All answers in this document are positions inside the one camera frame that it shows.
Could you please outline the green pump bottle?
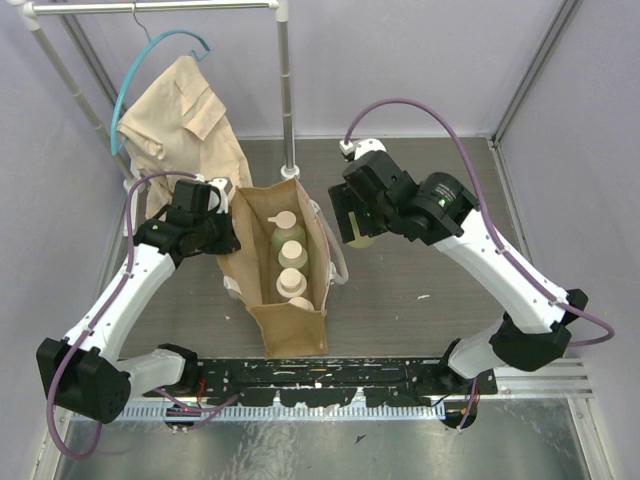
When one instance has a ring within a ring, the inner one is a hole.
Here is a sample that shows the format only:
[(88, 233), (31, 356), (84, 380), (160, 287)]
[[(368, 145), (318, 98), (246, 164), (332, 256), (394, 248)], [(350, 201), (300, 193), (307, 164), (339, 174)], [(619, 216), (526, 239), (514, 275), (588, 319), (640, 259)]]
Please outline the green pump bottle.
[(271, 247), (277, 255), (288, 241), (296, 241), (303, 248), (307, 248), (307, 237), (304, 227), (298, 223), (297, 216), (289, 210), (279, 212), (268, 217), (267, 221), (275, 225), (271, 235)]
[(353, 239), (347, 245), (354, 249), (365, 249), (371, 247), (376, 239), (374, 237), (362, 235), (354, 212), (349, 212), (349, 221), (353, 233)]

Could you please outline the green bottle beige cap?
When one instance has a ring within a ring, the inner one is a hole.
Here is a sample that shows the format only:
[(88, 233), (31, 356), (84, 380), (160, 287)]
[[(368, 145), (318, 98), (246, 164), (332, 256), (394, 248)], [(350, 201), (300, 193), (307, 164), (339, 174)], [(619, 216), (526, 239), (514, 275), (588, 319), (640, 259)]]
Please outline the green bottle beige cap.
[(293, 268), (304, 276), (308, 275), (308, 253), (296, 240), (285, 242), (278, 254), (278, 262), (283, 269)]

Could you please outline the brown canvas bag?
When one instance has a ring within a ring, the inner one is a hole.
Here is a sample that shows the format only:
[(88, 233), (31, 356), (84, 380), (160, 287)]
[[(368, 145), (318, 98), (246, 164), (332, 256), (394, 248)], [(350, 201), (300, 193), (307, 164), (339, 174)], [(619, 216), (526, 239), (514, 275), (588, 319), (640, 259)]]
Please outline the brown canvas bag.
[[(282, 211), (295, 214), (307, 235), (310, 279), (306, 297), (312, 309), (289, 303), (276, 290), (280, 265), (271, 245), (276, 225), (268, 219)], [(326, 354), (329, 288), (333, 283), (345, 284), (349, 273), (340, 244), (319, 205), (298, 180), (292, 179), (267, 188), (236, 189), (230, 213), (241, 249), (217, 260), (225, 288), (244, 303), (261, 330), (265, 357)]]

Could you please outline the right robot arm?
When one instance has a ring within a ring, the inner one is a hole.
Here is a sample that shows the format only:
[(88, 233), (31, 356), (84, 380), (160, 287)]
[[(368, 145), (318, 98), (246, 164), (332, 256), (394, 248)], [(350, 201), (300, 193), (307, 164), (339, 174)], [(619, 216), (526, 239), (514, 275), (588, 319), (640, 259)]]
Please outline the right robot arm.
[(375, 139), (359, 143), (347, 161), (343, 183), (329, 190), (343, 242), (386, 232), (419, 240), (463, 267), (504, 309), (497, 324), (450, 344), (438, 370), (444, 390), (459, 394), (488, 370), (534, 372), (564, 356), (569, 326), (588, 302), (582, 290), (537, 271), (452, 175), (416, 182)]

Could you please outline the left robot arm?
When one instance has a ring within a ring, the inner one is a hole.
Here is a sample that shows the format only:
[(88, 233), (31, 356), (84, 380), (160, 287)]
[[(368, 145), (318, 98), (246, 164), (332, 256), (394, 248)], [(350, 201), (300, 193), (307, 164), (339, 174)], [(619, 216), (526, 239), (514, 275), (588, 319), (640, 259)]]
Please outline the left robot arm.
[(167, 386), (178, 396), (200, 384), (196, 354), (172, 344), (123, 358), (131, 329), (181, 263), (216, 257), (229, 295), (259, 324), (271, 358), (325, 354), (326, 300), (347, 281), (338, 241), (295, 180), (234, 190), (229, 179), (179, 172), (170, 203), (130, 225), (128, 254), (94, 306), (67, 334), (46, 339), (36, 361), (49, 410), (102, 424), (129, 400)]

